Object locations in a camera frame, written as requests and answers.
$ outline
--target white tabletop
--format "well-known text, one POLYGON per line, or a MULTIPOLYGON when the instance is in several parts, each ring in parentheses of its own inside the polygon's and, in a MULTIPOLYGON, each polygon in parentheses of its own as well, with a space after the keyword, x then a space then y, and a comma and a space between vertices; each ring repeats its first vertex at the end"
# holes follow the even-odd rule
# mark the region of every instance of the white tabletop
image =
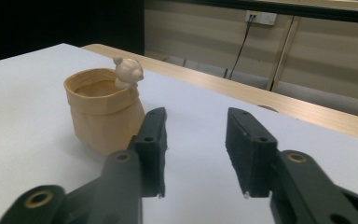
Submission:
MULTIPOLYGON (((103 158, 75 137, 63 81, 111 59, 58 45, 0 61, 0 216, 24 191, 67 192, 99 176, 103 158)), ((279 150, 311 155, 343 188, 358 193, 358 138, 336 133, 152 71, 139 83, 145 111, 165 106, 166 197, 144 199, 144 223, 273 223, 269 199, 244 199, 225 149, 227 110, 254 114, 279 150)))

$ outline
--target bear figurine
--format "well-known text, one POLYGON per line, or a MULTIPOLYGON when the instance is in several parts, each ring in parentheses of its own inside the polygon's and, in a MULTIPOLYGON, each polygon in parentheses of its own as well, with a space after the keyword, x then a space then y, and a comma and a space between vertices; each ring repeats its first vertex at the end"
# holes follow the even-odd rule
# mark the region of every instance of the bear figurine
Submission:
POLYGON ((133 59, 123 59, 118 56, 113 57, 113 62, 116 65, 116 87, 121 90, 137 88, 137 82, 144 79, 144 69, 139 62, 133 59))

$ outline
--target crumpled paper cup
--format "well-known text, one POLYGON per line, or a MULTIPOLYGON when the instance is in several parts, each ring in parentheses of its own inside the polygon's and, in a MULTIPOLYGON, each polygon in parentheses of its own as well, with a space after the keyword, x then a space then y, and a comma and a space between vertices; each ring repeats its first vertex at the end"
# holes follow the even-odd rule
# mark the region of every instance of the crumpled paper cup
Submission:
POLYGON ((135 89, 118 89, 113 69, 90 69, 68 77, 63 86, 75 134, 101 155, 126 149, 145 112, 135 89))

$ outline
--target screw hole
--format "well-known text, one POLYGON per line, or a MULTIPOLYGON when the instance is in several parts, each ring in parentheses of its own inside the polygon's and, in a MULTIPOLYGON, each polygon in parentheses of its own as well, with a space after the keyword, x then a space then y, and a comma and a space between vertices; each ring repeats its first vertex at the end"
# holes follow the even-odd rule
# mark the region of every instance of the screw hole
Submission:
POLYGON ((130 158, 131 158, 130 154, 121 153, 121 154, 116 155, 115 160, 118 162, 124 162, 124 161, 129 161, 130 158))
POLYGON ((351 222, 349 220, 347 220, 345 217, 341 216, 341 215, 337 215, 337 214, 333 214, 330 216, 330 219, 334 222, 334 223, 339 223, 339 224, 351 224, 351 222))
POLYGON ((294 162, 306 162, 307 158, 305 158, 304 156, 300 155, 300 154, 296 154, 296 153, 291 153, 289 155, 287 155, 287 159, 294 161, 294 162))
POLYGON ((29 196, 25 201, 25 207, 36 208, 45 205, 53 198, 53 194, 49 190, 41 190, 29 196))

